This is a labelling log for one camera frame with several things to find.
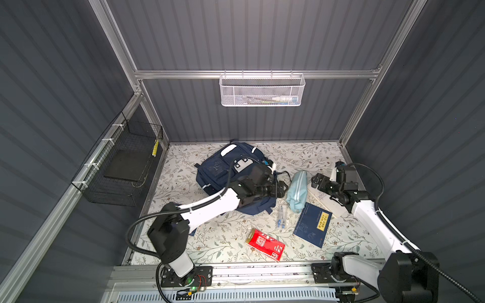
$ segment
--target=navy backpack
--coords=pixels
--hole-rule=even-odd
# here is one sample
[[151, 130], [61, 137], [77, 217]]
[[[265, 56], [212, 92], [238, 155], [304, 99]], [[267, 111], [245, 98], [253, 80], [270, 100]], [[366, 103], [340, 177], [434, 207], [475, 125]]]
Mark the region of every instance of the navy backpack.
[[[196, 164], [197, 177], [195, 178], [197, 183], [208, 194], [212, 195], [220, 191], [227, 182], [227, 173], [229, 165], [233, 159], [239, 156], [248, 156], [255, 158], [259, 163], [265, 164], [267, 158], [264, 154], [254, 146], [243, 142], [229, 143], [221, 150], [217, 151], [214, 155], [207, 158], [202, 164]], [[250, 170], [242, 171], [244, 168], [252, 165], [253, 161], [250, 159], [240, 160], [232, 168], [232, 178], [242, 176]], [[248, 215], [256, 215], [262, 211], [271, 213], [272, 207], [276, 206], [276, 198], [271, 197], [257, 197], [246, 198], [253, 199], [254, 202], [250, 205], [238, 208], [237, 211]]]

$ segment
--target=blue notebook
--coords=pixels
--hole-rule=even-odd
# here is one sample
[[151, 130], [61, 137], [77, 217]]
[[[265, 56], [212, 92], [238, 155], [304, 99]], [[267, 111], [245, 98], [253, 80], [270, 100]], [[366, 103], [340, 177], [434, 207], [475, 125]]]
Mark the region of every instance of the blue notebook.
[[322, 248], [331, 218], [331, 212], [306, 202], [293, 234]]

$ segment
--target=reflective strip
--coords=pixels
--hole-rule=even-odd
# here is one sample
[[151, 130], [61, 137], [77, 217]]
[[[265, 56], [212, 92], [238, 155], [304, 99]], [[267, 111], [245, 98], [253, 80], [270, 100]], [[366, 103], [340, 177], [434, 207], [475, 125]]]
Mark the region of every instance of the reflective strip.
[[235, 145], [235, 144], [229, 145], [228, 147], [226, 147], [223, 150], [221, 150], [221, 156], [224, 157], [228, 152], [230, 152], [231, 150], [233, 150], [236, 147], [237, 147], [237, 145]]
[[301, 186], [302, 186], [302, 183], [303, 183], [303, 180], [307, 179], [307, 174], [306, 172], [305, 173], [300, 173], [300, 175], [298, 176], [298, 183], [296, 184], [297, 186], [297, 190], [296, 190], [296, 193], [295, 193], [295, 201], [300, 201], [300, 191], [301, 191]]

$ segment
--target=leaf pattern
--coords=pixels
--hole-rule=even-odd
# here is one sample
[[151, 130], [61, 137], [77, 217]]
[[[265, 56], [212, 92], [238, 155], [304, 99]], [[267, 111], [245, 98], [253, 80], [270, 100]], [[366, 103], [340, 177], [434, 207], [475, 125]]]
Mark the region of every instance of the leaf pattern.
[[[336, 161], [343, 161], [337, 143], [284, 143], [253, 144], [268, 158], [275, 161], [278, 171], [286, 170], [293, 177], [299, 170], [310, 172], [307, 181], [315, 173], [330, 175]], [[195, 181], [196, 163], [221, 149], [220, 144], [172, 145], [163, 166], [149, 213], [160, 211], [168, 202], [188, 204], [207, 197]], [[290, 183], [282, 174], [279, 180]], [[309, 203], [322, 207], [310, 195]], [[336, 251], [353, 251], [366, 258], [382, 258], [383, 255], [374, 239], [352, 214], [332, 217], [323, 247], [317, 247], [293, 235], [299, 214], [288, 208], [286, 229], [276, 227], [279, 205], [286, 203], [278, 199], [271, 214], [262, 212], [249, 216], [238, 211], [230, 211], [199, 226], [195, 235], [189, 236], [186, 251], [194, 263], [235, 263], [269, 262], [272, 259], [252, 249], [245, 243], [252, 228], [257, 228], [286, 244], [281, 261], [328, 260]], [[145, 222], [138, 246], [154, 250], [146, 235], [154, 219]], [[152, 256], [135, 253], [132, 265], [157, 264]]]

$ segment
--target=white wire basket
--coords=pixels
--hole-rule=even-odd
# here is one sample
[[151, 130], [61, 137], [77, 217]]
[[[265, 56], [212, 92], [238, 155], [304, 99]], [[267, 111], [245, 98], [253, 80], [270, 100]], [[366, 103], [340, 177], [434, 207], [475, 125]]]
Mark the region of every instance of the white wire basket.
[[223, 106], [300, 106], [305, 88], [303, 75], [228, 77], [221, 74]]

